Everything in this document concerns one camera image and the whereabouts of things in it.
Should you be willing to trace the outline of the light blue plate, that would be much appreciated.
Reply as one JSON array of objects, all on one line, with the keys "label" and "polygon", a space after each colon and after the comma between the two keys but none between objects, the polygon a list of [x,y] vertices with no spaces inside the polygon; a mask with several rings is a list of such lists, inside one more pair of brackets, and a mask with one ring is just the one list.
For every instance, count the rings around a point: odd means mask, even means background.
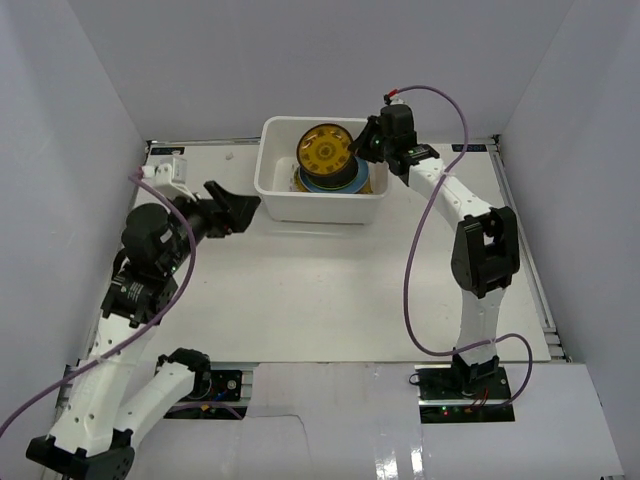
[{"label": "light blue plate", "polygon": [[358,167],[357,174],[355,178],[347,185],[344,185],[339,188],[323,188],[316,184],[314,184],[308,176],[300,169],[297,168],[295,172],[299,173],[301,182],[304,184],[306,188],[306,192],[310,193],[326,193],[326,194],[358,194],[363,190],[367,179],[369,177],[369,167],[368,164],[361,159],[356,160],[356,165]]}]

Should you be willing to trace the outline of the black plate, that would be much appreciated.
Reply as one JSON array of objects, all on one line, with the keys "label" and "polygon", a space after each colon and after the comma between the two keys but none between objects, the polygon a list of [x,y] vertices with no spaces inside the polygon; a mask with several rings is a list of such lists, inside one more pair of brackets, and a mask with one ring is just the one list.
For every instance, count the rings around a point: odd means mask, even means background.
[{"label": "black plate", "polygon": [[343,158],[337,166],[325,165],[321,169],[317,165],[300,165],[300,175],[313,187],[320,190],[335,191],[352,184],[358,175],[358,163],[354,156]]}]

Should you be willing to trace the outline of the yellow patterned plate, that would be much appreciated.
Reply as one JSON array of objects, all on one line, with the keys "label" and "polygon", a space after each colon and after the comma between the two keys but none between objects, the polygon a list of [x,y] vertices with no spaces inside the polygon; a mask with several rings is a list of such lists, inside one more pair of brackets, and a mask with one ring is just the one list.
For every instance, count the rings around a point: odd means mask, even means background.
[{"label": "yellow patterned plate", "polygon": [[343,171],[351,156],[351,134],[335,123],[318,124],[305,132],[296,147],[296,159],[307,174],[328,177]]}]

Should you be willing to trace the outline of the round woven bamboo plate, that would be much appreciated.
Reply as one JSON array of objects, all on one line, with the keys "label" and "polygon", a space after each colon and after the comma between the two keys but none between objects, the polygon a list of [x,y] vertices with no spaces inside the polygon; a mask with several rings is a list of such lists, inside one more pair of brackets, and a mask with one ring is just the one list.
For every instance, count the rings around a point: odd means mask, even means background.
[{"label": "round woven bamboo plate", "polygon": [[292,178],[293,189],[297,192],[306,192],[304,184],[301,182],[298,172],[295,172]]}]

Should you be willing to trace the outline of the rectangular woven bamboo plate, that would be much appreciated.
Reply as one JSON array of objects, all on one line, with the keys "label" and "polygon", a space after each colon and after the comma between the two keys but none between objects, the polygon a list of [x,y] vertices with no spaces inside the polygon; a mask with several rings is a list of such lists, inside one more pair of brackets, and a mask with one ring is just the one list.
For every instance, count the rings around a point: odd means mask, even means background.
[{"label": "rectangular woven bamboo plate", "polygon": [[369,176],[365,186],[363,187],[364,194],[372,194],[373,193],[373,177]]}]

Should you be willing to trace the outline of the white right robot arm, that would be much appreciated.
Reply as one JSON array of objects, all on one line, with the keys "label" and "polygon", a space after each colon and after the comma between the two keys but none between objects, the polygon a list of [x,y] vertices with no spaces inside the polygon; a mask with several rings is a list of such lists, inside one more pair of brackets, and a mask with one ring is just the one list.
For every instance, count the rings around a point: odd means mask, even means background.
[{"label": "white right robot arm", "polygon": [[419,143],[407,105],[387,105],[370,116],[349,150],[367,162],[386,164],[452,228],[450,266],[461,290],[462,311],[458,340],[449,354],[451,384],[459,396],[477,397],[498,371],[499,310],[520,269],[514,211],[482,200],[451,173],[430,145]]}]

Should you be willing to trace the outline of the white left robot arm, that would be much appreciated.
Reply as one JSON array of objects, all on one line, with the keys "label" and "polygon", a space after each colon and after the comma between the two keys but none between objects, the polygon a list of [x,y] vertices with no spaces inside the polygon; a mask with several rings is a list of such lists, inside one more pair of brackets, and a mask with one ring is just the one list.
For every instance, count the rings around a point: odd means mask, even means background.
[{"label": "white left robot arm", "polygon": [[209,356],[178,348],[160,356],[153,379],[124,398],[146,345],[186,289],[175,273],[181,267],[193,273],[202,240],[245,232],[260,204],[214,181],[204,188],[204,199],[158,194],[127,215],[93,345],[69,376],[64,411],[47,434],[30,441],[27,459],[68,479],[123,479],[137,446],[166,413],[181,401],[209,397]]}]

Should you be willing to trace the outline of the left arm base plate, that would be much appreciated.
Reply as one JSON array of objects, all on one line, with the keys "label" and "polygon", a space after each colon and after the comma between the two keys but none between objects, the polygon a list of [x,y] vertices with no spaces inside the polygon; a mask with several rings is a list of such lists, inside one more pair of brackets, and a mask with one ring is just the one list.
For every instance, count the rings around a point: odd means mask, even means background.
[{"label": "left arm base plate", "polygon": [[217,402],[237,402],[241,399],[243,372],[239,369],[209,368],[195,373],[187,393],[172,409],[188,405],[199,408]]}]

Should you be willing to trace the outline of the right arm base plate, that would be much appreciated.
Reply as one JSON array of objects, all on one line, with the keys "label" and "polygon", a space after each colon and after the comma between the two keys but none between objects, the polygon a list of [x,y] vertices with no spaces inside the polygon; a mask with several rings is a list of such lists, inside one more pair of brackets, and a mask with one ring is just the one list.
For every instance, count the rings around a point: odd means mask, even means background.
[{"label": "right arm base plate", "polygon": [[420,421],[423,425],[512,423],[515,413],[511,388],[503,367],[495,375],[463,386],[449,367],[417,367],[409,384],[418,390]]}]

